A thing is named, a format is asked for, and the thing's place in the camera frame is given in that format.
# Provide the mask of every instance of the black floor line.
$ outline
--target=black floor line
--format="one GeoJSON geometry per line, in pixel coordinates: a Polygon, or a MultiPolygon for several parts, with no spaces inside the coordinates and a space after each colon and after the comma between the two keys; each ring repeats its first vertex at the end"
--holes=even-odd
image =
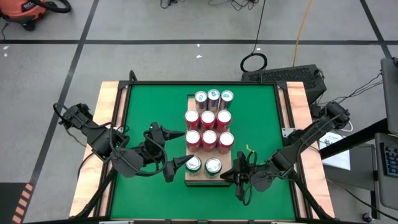
{"type": "Polygon", "coordinates": [[[384,42],[383,36],[381,35],[379,28],[377,27],[376,21],[373,18],[368,4],[365,0],[361,0],[361,4],[363,9],[365,10],[366,16],[369,19],[369,22],[371,23],[374,34],[376,35],[378,41],[381,41],[381,49],[383,50],[384,56],[386,56],[387,58],[391,58],[390,50],[388,49],[387,44],[384,42]]]}
{"type": "MultiPolygon", "coordinates": [[[[86,25],[85,25],[85,27],[83,29],[83,33],[82,33],[82,35],[80,37],[78,46],[76,48],[75,55],[73,56],[72,63],[70,65],[70,68],[69,68],[69,71],[68,71],[68,75],[67,75],[67,77],[65,79],[65,83],[63,84],[62,91],[61,91],[60,97],[58,99],[58,103],[60,103],[60,104],[64,104],[65,99],[67,97],[67,93],[68,93],[70,84],[72,82],[73,75],[75,74],[75,70],[76,70],[80,55],[81,55],[81,51],[83,50],[84,41],[87,38],[87,34],[88,34],[89,29],[90,29],[91,22],[93,21],[93,18],[94,18],[94,14],[95,14],[95,11],[96,11],[96,8],[97,8],[97,5],[98,5],[98,1],[99,0],[94,0],[93,1],[93,5],[91,6],[91,10],[90,10],[90,13],[88,15],[88,18],[87,18],[87,21],[86,21],[86,25]]],[[[37,162],[36,162],[36,165],[34,167],[34,170],[33,170],[33,173],[32,173],[32,177],[30,178],[30,183],[33,186],[36,186],[37,181],[38,181],[39,176],[40,176],[40,173],[42,171],[42,168],[43,168],[43,165],[44,165],[44,160],[45,160],[45,158],[47,156],[47,153],[49,151],[49,147],[50,147],[51,140],[52,140],[52,137],[53,137],[54,132],[55,132],[55,128],[57,127],[57,121],[58,121],[58,116],[54,113],[53,116],[52,116],[52,119],[51,119],[50,126],[49,126],[49,128],[47,130],[47,134],[45,135],[42,148],[41,148],[41,150],[39,152],[39,156],[37,158],[37,162]]]]}
{"type": "MultiPolygon", "coordinates": [[[[79,44],[80,40],[5,40],[0,44],[79,44]]],[[[160,45],[160,44],[254,44],[255,40],[84,40],[98,45],[160,45]]],[[[258,40],[264,45],[294,45],[296,40],[258,40]]],[[[398,45],[398,40],[300,40],[300,45],[398,45]]]]}

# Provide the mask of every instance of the can lid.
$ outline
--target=can lid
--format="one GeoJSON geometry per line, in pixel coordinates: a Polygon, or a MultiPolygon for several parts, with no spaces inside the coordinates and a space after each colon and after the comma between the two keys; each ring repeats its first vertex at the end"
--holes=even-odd
{"type": "Polygon", "coordinates": [[[220,134],[220,143],[225,146],[230,146],[234,143],[234,136],[229,132],[224,132],[220,134]]]}
{"type": "Polygon", "coordinates": [[[221,161],[217,158],[210,158],[206,161],[206,171],[210,174],[217,174],[221,171],[221,161]]]}
{"type": "Polygon", "coordinates": [[[203,133],[203,141],[211,144],[217,141],[217,134],[212,130],[207,130],[203,133]]]}
{"type": "Polygon", "coordinates": [[[195,144],[200,140],[200,134],[195,130],[191,130],[185,135],[185,140],[187,140],[188,143],[195,144]]]}
{"type": "Polygon", "coordinates": [[[215,115],[211,111],[205,111],[201,114],[201,120],[204,123],[212,123],[215,120],[215,115]]]}
{"type": "Polygon", "coordinates": [[[199,91],[195,93],[195,100],[198,102],[204,102],[207,100],[207,94],[204,91],[199,91]]]}
{"type": "Polygon", "coordinates": [[[185,119],[190,122],[194,122],[199,118],[199,113],[195,110],[188,110],[185,113],[185,119]]]}
{"type": "Polygon", "coordinates": [[[185,165],[189,170],[198,171],[201,167],[201,160],[199,157],[193,156],[190,160],[188,160],[188,162],[185,163],[185,165]]]}
{"type": "Polygon", "coordinates": [[[218,112],[217,118],[222,123],[227,123],[227,122],[231,121],[232,116],[231,116],[231,113],[229,111],[222,110],[222,111],[218,112]]]}
{"type": "Polygon", "coordinates": [[[220,98],[220,93],[218,90],[212,89],[207,92],[207,97],[211,100],[218,100],[220,98]]]}
{"type": "Polygon", "coordinates": [[[233,98],[234,94],[229,90],[225,90],[221,93],[221,99],[223,99],[224,101],[231,101],[233,98]]]}

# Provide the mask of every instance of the soda can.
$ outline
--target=soda can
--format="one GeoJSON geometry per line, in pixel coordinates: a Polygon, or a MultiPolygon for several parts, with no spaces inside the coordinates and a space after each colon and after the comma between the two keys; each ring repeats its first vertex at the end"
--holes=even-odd
{"type": "Polygon", "coordinates": [[[216,117],[213,112],[205,111],[200,116],[200,126],[201,130],[205,132],[206,130],[212,130],[216,123],[216,117]]]}
{"type": "Polygon", "coordinates": [[[205,164],[205,174],[208,178],[215,178],[221,172],[223,167],[221,161],[217,158],[210,158],[205,164]]]}
{"type": "Polygon", "coordinates": [[[188,131],[185,135],[187,148],[191,152],[197,152],[200,149],[201,139],[199,132],[195,130],[188,131]]]}
{"type": "Polygon", "coordinates": [[[221,154],[227,154],[234,144],[234,136],[229,132],[220,134],[218,139],[218,152],[221,154]]]}
{"type": "Polygon", "coordinates": [[[231,113],[227,110],[222,110],[217,114],[216,120],[216,131],[218,133],[223,133],[228,131],[229,124],[231,124],[232,116],[231,113]]]}
{"type": "Polygon", "coordinates": [[[185,124],[188,130],[197,130],[200,124],[199,113],[195,110],[188,110],[185,113],[185,124]]]}
{"type": "Polygon", "coordinates": [[[229,91],[225,90],[221,93],[221,99],[220,99],[220,107],[218,108],[219,110],[227,110],[229,106],[231,106],[232,100],[234,98],[234,94],[229,91]]]}
{"type": "Polygon", "coordinates": [[[212,130],[207,130],[201,136],[202,148],[205,152],[213,152],[217,145],[217,134],[212,130]]]}
{"type": "Polygon", "coordinates": [[[189,175],[196,176],[200,173],[201,160],[197,156],[193,156],[188,162],[185,163],[185,168],[189,175]]]}
{"type": "Polygon", "coordinates": [[[207,94],[204,91],[195,93],[195,106],[199,114],[207,110],[207,94]]]}
{"type": "Polygon", "coordinates": [[[207,109],[215,113],[218,110],[218,103],[220,102],[220,93],[218,90],[209,90],[207,92],[208,106],[207,109]]]}

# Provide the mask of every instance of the keyboard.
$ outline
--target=keyboard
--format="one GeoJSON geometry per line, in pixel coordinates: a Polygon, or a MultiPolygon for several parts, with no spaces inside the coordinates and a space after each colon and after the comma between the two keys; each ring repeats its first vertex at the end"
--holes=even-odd
{"type": "Polygon", "coordinates": [[[398,178],[398,147],[384,145],[382,148],[384,155],[384,173],[390,177],[398,178]]]}

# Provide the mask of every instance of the wooden tray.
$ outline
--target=wooden tray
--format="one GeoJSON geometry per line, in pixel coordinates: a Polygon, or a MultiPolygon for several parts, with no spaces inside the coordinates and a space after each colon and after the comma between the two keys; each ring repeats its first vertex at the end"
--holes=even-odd
{"type": "MultiPolygon", "coordinates": [[[[189,98],[188,99],[188,110],[195,110],[195,99],[194,98],[189,98]]],[[[220,186],[230,186],[231,183],[228,183],[227,181],[223,180],[220,178],[220,175],[218,175],[215,178],[208,178],[205,175],[205,163],[209,158],[217,158],[221,161],[222,163],[222,168],[220,174],[230,170],[232,168],[232,162],[231,162],[231,151],[229,151],[227,154],[220,154],[218,151],[215,149],[213,152],[205,152],[202,149],[200,149],[197,152],[191,152],[188,149],[186,149],[186,155],[194,154],[197,157],[200,158],[201,160],[201,169],[199,171],[199,174],[196,176],[190,175],[188,172],[185,172],[185,184],[189,187],[192,186],[212,186],[212,185],[220,185],[220,186]]]]}

